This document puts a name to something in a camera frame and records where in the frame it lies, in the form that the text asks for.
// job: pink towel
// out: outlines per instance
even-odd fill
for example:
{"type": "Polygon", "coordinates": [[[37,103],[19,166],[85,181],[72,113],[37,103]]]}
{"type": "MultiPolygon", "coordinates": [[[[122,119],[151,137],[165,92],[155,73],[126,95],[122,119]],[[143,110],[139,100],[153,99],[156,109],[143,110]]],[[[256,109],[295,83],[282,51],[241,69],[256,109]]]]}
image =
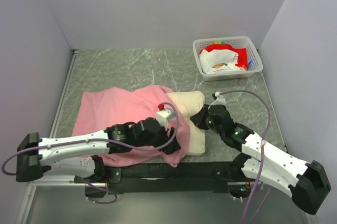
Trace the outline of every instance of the pink towel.
{"type": "MultiPolygon", "coordinates": [[[[148,117],[155,118],[160,103],[172,103],[166,95],[167,92],[173,91],[160,85],[147,86],[133,92],[116,87],[96,93],[84,92],[73,136],[104,130],[114,124],[138,122],[148,117]]],[[[162,156],[167,163],[176,167],[187,154],[190,145],[190,127],[180,113],[178,116],[177,140],[181,150],[166,155],[158,150],[133,149],[129,153],[101,155],[104,164],[111,167],[124,167],[162,156]]],[[[170,126],[176,127],[175,119],[170,122],[170,126]]]]}

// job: white wall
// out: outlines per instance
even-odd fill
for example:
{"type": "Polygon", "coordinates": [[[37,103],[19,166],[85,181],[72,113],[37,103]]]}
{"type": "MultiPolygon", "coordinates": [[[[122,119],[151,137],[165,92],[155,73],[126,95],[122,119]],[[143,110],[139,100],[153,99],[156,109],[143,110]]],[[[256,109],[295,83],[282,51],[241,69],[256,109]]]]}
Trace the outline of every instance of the white wall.
{"type": "MultiPolygon", "coordinates": [[[[0,163],[27,133],[48,135],[70,59],[45,0],[0,0],[0,163]]],[[[25,189],[0,174],[1,223],[14,222],[25,189]]]]}
{"type": "Polygon", "coordinates": [[[337,0],[285,0],[259,50],[289,152],[325,166],[332,191],[317,216],[337,220],[337,0]]]}
{"type": "Polygon", "coordinates": [[[48,0],[71,48],[191,47],[245,35],[259,47],[284,0],[48,0]]]}

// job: laundry basket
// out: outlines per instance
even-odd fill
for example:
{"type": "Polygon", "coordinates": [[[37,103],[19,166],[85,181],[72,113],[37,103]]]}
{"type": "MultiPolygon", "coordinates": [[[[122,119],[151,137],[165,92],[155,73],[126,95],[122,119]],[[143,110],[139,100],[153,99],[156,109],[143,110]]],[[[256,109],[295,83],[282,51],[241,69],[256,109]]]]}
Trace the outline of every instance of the laundry basket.
{"type": "Polygon", "coordinates": [[[216,80],[226,80],[226,79],[235,79],[235,78],[245,78],[250,77],[256,72],[263,70],[263,65],[259,54],[256,51],[256,48],[250,38],[245,36],[240,37],[227,37],[227,38],[206,38],[203,40],[196,40],[193,42],[193,52],[196,61],[196,65],[199,69],[202,79],[204,81],[216,81],[216,80]],[[247,57],[252,59],[252,64],[247,71],[229,71],[224,73],[217,74],[205,74],[201,69],[199,61],[199,52],[207,47],[212,45],[215,41],[224,41],[226,44],[232,45],[234,48],[246,48],[247,57]]]}

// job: gray marble surface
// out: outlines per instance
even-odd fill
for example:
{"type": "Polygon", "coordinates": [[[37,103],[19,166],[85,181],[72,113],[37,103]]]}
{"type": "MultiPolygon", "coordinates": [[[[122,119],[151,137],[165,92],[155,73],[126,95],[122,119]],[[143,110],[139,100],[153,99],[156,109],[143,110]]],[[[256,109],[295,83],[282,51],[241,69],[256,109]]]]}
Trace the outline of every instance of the gray marble surface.
{"type": "MultiPolygon", "coordinates": [[[[71,76],[55,137],[71,136],[83,92],[97,92],[111,87],[136,90],[147,85],[165,85],[175,92],[201,91],[206,103],[212,102],[215,91],[245,89],[264,98],[272,113],[272,123],[266,139],[284,148],[271,100],[262,73],[247,79],[204,82],[195,64],[192,49],[127,49],[76,51],[71,76]]],[[[232,118],[262,134],[267,115],[262,103],[247,93],[226,95],[227,109],[232,118]]],[[[183,162],[232,161],[238,151],[227,147],[213,132],[206,132],[206,152],[200,157],[185,157],[183,162]]],[[[163,162],[162,158],[148,162],[163,162]]]]}

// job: white cloth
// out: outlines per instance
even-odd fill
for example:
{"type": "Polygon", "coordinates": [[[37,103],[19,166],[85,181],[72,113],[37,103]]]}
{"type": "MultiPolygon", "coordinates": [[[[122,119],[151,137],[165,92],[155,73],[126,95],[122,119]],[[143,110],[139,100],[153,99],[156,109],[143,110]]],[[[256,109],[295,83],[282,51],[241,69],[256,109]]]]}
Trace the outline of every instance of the white cloth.
{"type": "Polygon", "coordinates": [[[200,91],[167,93],[185,121],[190,126],[190,147],[187,155],[202,155],[205,153],[205,131],[197,128],[191,121],[191,116],[197,114],[205,103],[205,96],[200,91]]]}
{"type": "Polygon", "coordinates": [[[201,68],[205,74],[216,74],[224,71],[244,70],[235,66],[238,56],[238,53],[228,49],[214,49],[210,52],[203,50],[199,55],[199,60],[201,68]]]}

